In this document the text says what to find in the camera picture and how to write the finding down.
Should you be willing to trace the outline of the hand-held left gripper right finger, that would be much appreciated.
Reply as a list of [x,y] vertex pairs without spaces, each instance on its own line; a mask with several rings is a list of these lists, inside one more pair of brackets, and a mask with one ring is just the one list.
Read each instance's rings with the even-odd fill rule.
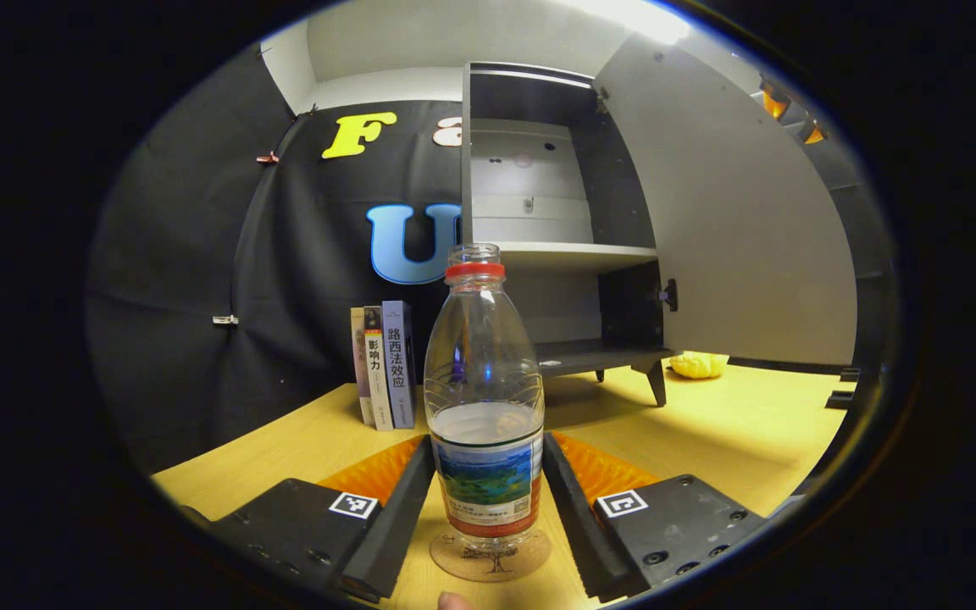
[[559,432],[543,472],[589,597],[611,602],[677,585],[768,523],[694,474],[659,479]]

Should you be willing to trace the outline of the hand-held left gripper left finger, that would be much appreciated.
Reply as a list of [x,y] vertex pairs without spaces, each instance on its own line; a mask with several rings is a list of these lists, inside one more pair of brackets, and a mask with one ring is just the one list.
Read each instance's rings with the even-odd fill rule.
[[295,586],[376,603],[394,594],[435,471],[421,434],[319,482],[287,478],[221,518],[182,511]]

